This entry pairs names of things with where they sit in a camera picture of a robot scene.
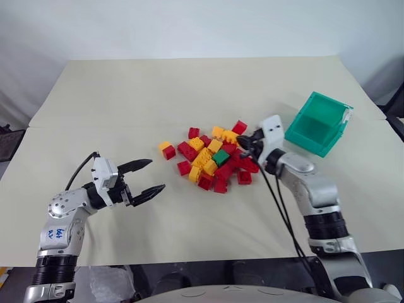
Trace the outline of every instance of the teal plastic bin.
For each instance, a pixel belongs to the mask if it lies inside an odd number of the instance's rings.
[[[342,136],[353,107],[312,92],[289,126],[286,140],[325,157]]]

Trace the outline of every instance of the plastic bag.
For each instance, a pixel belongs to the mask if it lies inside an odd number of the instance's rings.
[[[90,267],[90,288],[99,303],[119,303],[133,297],[133,274],[129,266],[112,268],[109,266]]]

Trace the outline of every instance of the black cable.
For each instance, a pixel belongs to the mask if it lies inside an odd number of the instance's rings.
[[[310,270],[310,266],[309,266],[309,262],[307,260],[307,257],[304,254],[301,246],[299,245],[299,242],[297,242],[297,239],[295,237],[295,234],[294,234],[294,231],[293,231],[293,228],[292,228],[292,224],[290,223],[290,219],[289,219],[289,215],[288,215],[285,203],[283,202],[283,197],[282,197],[282,194],[280,192],[280,188],[278,187],[278,193],[279,193],[280,200],[282,202],[282,207],[283,207],[283,210],[284,210],[285,214],[283,214],[283,211],[282,211],[282,209],[281,209],[281,207],[279,205],[278,199],[276,198],[275,193],[274,193],[274,191],[272,189],[272,186],[271,186],[268,178],[266,177],[265,171],[260,166],[260,164],[258,163],[258,159],[254,155],[253,149],[251,147],[251,142],[247,143],[247,149],[249,150],[252,159],[257,163],[257,165],[259,167],[259,170],[260,170],[261,174],[264,177],[265,183],[266,183],[266,185],[268,186],[268,188],[269,188],[269,190],[271,192],[271,195],[272,195],[272,197],[273,197],[273,199],[275,201],[276,207],[278,208],[279,214],[282,217],[282,220],[283,220],[287,230],[289,231],[290,236],[292,237],[292,240],[293,240],[293,243],[294,243],[294,246],[295,246],[295,250],[296,250],[296,253],[297,253],[297,256],[298,256],[299,260],[302,262],[303,267],[305,268],[305,270],[307,271],[309,276],[312,279],[314,279],[313,275],[312,275],[312,271]]]
[[[294,235],[294,231],[293,231],[293,227],[292,227],[292,222],[291,222],[290,219],[289,219],[289,214],[288,214],[288,211],[287,211],[287,209],[286,209],[285,202],[284,202],[284,200],[283,200],[282,192],[281,192],[280,186],[279,186],[279,178],[278,178],[277,175],[275,175],[275,180],[276,180],[276,188],[278,189],[279,199],[280,199],[280,201],[281,201],[281,205],[282,205],[283,211],[285,212],[286,219],[287,219],[288,222],[289,222],[290,232],[291,232],[291,234],[293,235],[292,238],[293,238],[293,240],[294,240],[294,245],[295,245],[296,253],[297,253],[297,255],[298,255],[300,261],[302,262],[303,266],[305,267],[306,271],[308,272],[308,274],[312,275],[312,271],[311,271],[311,269],[310,269],[310,265],[309,265],[309,261],[307,260],[307,256],[306,256],[306,254],[304,253],[304,251],[302,250],[302,248],[301,248],[301,246],[299,245],[299,243],[297,242],[296,237],[295,237],[295,235]]]
[[[97,151],[92,152],[87,158],[85,158],[85,160],[83,161],[83,163],[80,164],[80,166],[76,169],[76,171],[74,172],[74,174],[71,176],[68,185],[66,186],[66,188],[64,189],[65,191],[68,191],[71,184],[73,183],[74,179],[76,178],[76,176],[78,175],[78,173],[81,171],[81,169],[84,167],[84,165],[87,164],[88,161],[91,160],[91,158],[94,157],[99,157],[100,154],[98,154]]]

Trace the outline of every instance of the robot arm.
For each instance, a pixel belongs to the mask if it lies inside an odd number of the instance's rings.
[[[308,159],[282,150],[279,116],[267,118],[260,126],[252,136],[239,136],[237,141],[294,195],[309,233],[309,246],[317,255],[309,264],[318,294],[345,302],[354,291],[372,288],[364,260],[342,217],[335,183]]]
[[[125,173],[141,169],[150,162],[142,159],[116,167],[106,158],[95,157],[93,182],[52,198],[48,221],[40,235],[36,273],[27,288],[24,303],[65,303],[74,297],[74,268],[83,245],[87,218],[117,203],[137,206],[162,191],[164,184],[133,198],[124,182]]]

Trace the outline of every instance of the handwritten label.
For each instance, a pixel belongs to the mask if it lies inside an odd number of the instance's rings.
[[[61,237],[63,237],[63,232],[64,232],[64,229],[57,229],[57,230],[56,230],[56,237],[57,237],[58,239],[60,239]],[[49,237],[50,239],[53,239],[53,229],[48,230],[48,237]]]
[[[63,237],[63,232],[64,232],[64,229],[57,229],[56,230],[56,237],[57,238]]]

